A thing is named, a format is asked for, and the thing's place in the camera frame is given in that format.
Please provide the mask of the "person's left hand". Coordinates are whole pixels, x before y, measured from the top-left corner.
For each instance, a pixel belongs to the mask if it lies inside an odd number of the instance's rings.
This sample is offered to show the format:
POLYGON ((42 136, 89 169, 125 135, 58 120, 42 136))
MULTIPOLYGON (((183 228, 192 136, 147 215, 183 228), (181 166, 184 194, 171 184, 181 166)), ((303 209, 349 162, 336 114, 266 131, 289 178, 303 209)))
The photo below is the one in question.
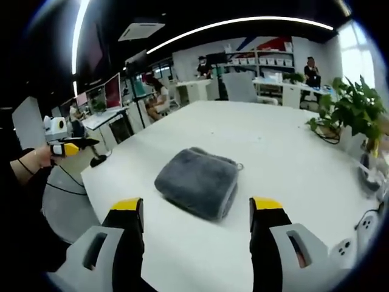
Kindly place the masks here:
POLYGON ((57 164, 62 160, 61 156, 55 156, 51 152, 50 145, 43 145, 39 148, 34 149, 33 161, 35 167, 45 168, 52 164, 57 164))

